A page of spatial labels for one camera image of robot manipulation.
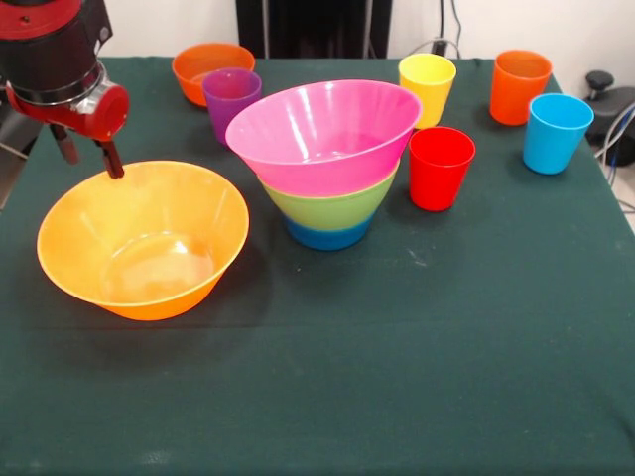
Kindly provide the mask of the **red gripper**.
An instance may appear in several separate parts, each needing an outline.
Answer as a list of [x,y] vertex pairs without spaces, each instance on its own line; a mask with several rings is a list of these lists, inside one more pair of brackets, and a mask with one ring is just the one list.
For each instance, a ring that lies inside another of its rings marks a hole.
[[20,99],[10,85],[6,92],[15,110],[51,124],[50,130],[67,163],[76,165],[79,162],[75,144],[66,129],[69,128],[94,140],[112,179],[124,177],[122,162],[112,140],[127,120],[129,95],[125,88],[111,81],[103,81],[85,97],[54,105],[31,104]]

